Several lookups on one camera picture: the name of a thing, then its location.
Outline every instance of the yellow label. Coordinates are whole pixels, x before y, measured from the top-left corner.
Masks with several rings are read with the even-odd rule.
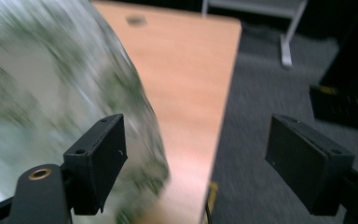
[[[319,91],[326,93],[326,94],[331,94],[331,95],[337,94],[336,89],[330,88],[330,87],[325,87],[325,86],[320,86]]]

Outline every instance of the screw hole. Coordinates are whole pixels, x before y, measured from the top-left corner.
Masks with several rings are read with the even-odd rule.
[[[85,149],[78,149],[75,153],[76,153],[77,155],[81,155],[81,154],[83,154],[83,153],[85,153],[85,152],[86,152]]]
[[[341,151],[340,150],[337,150],[337,149],[332,149],[331,150],[334,154],[341,154]]]
[[[28,178],[30,180],[39,180],[45,178],[50,174],[51,174],[51,170],[49,168],[43,168],[32,172],[30,175],[28,175]]]

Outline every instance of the white table leg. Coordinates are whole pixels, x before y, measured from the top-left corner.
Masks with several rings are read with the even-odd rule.
[[[202,1],[202,16],[206,16],[206,14],[208,14],[208,0],[203,0]]]
[[[290,54],[290,41],[295,34],[298,23],[301,20],[302,14],[307,6],[308,0],[304,0],[299,3],[295,16],[290,22],[289,29],[287,30],[286,35],[281,35],[281,56],[283,66],[291,67],[292,66],[292,56]]]

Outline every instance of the table top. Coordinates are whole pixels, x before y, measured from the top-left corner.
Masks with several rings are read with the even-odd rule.
[[[160,199],[136,223],[200,223],[241,24],[158,7],[93,4],[139,72],[170,165]]]

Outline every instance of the blurry object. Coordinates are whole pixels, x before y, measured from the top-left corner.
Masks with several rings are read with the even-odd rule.
[[[354,155],[300,120],[273,115],[266,161],[315,216],[335,216],[342,204],[344,223],[358,223],[358,172]]]
[[[72,223],[70,210],[93,215],[103,206],[127,159],[124,120],[97,121],[64,154],[64,164],[23,173],[13,198],[0,203],[0,222]]]
[[[87,0],[0,0],[0,201],[29,167],[62,153],[96,120],[124,114],[129,160],[104,213],[130,223],[169,176],[156,116],[117,36]]]
[[[348,23],[337,57],[320,87],[310,88],[310,97],[316,119],[358,128],[358,7],[355,9],[356,18]]]
[[[358,128],[358,92],[311,86],[310,101],[316,119]]]

